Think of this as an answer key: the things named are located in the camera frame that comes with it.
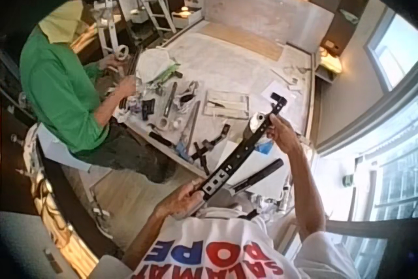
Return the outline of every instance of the man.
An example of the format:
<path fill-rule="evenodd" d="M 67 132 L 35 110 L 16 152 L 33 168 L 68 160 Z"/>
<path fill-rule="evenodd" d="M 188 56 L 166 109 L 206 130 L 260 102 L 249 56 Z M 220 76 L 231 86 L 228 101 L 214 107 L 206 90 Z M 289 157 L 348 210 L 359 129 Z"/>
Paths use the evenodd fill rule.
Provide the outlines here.
<path fill-rule="evenodd" d="M 359 278 L 343 248 L 325 234 L 325 214 L 308 161 L 289 122 L 271 116 L 268 130 L 289 157 L 295 184 L 300 249 L 290 262 L 273 249 L 260 217 L 239 218 L 227 208 L 200 210 L 196 218 L 163 222 L 202 200 L 199 182 L 162 200 L 127 249 L 122 263 L 102 257 L 90 278 Z"/>
<path fill-rule="evenodd" d="M 110 55 L 83 67 L 69 47 L 79 35 L 82 10 L 82 1 L 72 0 L 39 22 L 20 57 L 22 88 L 38 120 L 73 156 L 163 183 L 174 173 L 173 163 L 151 146 L 140 145 L 112 118 L 119 102 L 135 94 L 135 77 L 124 78 L 101 103 L 96 79 L 107 67 L 122 63 Z"/>

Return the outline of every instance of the hand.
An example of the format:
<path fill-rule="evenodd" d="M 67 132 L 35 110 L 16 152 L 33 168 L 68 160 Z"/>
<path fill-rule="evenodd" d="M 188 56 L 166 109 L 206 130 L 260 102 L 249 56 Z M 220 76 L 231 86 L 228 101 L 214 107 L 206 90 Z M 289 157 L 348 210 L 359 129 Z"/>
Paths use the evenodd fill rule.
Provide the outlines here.
<path fill-rule="evenodd" d="M 301 148 L 296 133 L 285 118 L 281 116 L 276 117 L 273 114 L 269 118 L 273 126 L 267 129 L 267 137 L 274 140 L 283 153 L 288 154 L 293 150 Z"/>
<path fill-rule="evenodd" d="M 155 215 L 165 218 L 169 215 L 184 215 L 203 200 L 204 193 L 195 191 L 203 179 L 193 180 L 175 189 L 163 199 L 155 208 Z"/>
<path fill-rule="evenodd" d="M 129 60 L 129 56 L 125 60 L 120 61 L 115 57 L 114 54 L 111 54 L 111 55 L 107 55 L 103 59 L 100 59 L 98 61 L 98 67 L 100 70 L 105 70 L 108 67 L 114 67 L 114 68 L 124 67 L 127 65 L 128 60 Z"/>
<path fill-rule="evenodd" d="M 115 89 L 116 93 L 119 93 L 121 98 L 135 95 L 137 92 L 137 79 L 135 75 L 129 75 L 122 79 L 119 86 Z"/>

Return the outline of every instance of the metal pipe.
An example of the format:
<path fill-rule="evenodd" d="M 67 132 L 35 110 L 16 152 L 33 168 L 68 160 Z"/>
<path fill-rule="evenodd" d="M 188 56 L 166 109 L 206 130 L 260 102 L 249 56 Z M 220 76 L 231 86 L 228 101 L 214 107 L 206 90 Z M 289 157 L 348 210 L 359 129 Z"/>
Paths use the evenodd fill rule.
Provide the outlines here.
<path fill-rule="evenodd" d="M 164 117 L 166 117 L 166 118 L 169 117 L 171 104 L 172 104 L 172 101 L 174 100 L 174 95 L 176 95 L 176 90 L 177 90 L 177 82 L 174 82 L 173 85 L 172 85 L 170 97 L 169 97 L 169 99 L 167 101 L 167 104 L 165 105 L 165 108 L 164 108 Z"/>

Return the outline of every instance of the white t-shirt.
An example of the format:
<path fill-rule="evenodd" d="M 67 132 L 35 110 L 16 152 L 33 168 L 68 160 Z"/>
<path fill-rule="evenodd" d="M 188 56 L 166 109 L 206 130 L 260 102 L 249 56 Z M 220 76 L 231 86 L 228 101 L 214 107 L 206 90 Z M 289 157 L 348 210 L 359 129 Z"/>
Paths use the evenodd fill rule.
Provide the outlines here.
<path fill-rule="evenodd" d="M 95 269 L 90 278 L 359 278 L 348 253 L 325 233 L 305 239 L 292 263 L 273 248 L 262 219 L 230 218 L 239 214 L 217 208 L 174 222 L 163 227 L 133 274 L 126 267 L 119 277 L 104 269 L 99 276 Z"/>

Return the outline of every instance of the yellow cloth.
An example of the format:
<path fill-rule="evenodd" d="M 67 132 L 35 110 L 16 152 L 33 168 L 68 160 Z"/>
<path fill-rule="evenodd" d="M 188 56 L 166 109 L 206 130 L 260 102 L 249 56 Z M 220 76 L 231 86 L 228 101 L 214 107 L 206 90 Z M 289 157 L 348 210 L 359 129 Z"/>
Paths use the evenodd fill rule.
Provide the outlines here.
<path fill-rule="evenodd" d="M 71 43 L 76 32 L 81 31 L 79 29 L 82 12 L 81 0 L 68 1 L 40 21 L 39 27 L 51 44 Z"/>

